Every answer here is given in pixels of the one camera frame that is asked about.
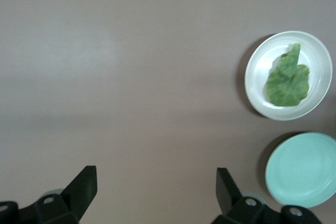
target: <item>white plate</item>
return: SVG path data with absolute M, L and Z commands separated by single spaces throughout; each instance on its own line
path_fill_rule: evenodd
M 336 141 L 315 132 L 289 138 L 271 154 L 266 185 L 283 205 L 317 206 L 336 192 Z
M 310 69 L 309 92 L 298 106 L 275 106 L 267 99 L 265 84 L 281 55 L 290 51 L 295 43 L 301 44 L 298 64 Z M 324 44 L 311 34 L 286 31 L 266 39 L 252 54 L 245 72 L 245 90 L 260 114 L 274 120 L 292 120 L 309 113 L 323 100 L 331 78 L 332 62 Z

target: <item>table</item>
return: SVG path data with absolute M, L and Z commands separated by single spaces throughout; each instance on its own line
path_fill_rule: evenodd
M 336 85 L 274 121 L 244 89 L 249 57 L 286 30 L 336 66 L 336 0 L 0 0 L 0 199 L 25 207 L 96 165 L 89 223 L 209 224 L 217 167 L 274 210 L 270 152 L 293 132 L 336 137 Z M 311 210 L 336 218 L 336 197 Z

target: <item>mint green plate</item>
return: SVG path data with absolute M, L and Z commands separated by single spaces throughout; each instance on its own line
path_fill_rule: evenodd
M 336 140 L 302 133 L 280 144 L 265 172 L 270 194 L 283 205 L 313 207 L 336 193 Z

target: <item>leafy vegetable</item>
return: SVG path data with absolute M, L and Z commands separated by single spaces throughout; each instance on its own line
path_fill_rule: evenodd
M 275 106 L 296 106 L 307 97 L 309 68 L 298 65 L 300 44 L 281 56 L 279 65 L 269 75 L 266 93 Z

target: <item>black metal bracket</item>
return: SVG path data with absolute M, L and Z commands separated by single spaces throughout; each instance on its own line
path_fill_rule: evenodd
M 218 168 L 216 196 L 222 215 L 212 224 L 322 224 L 308 209 L 283 206 L 276 212 L 253 197 L 243 197 L 226 168 Z
M 0 202 L 0 224 L 78 224 L 97 194 L 97 169 L 86 166 L 61 194 L 41 197 L 18 209 L 14 201 Z

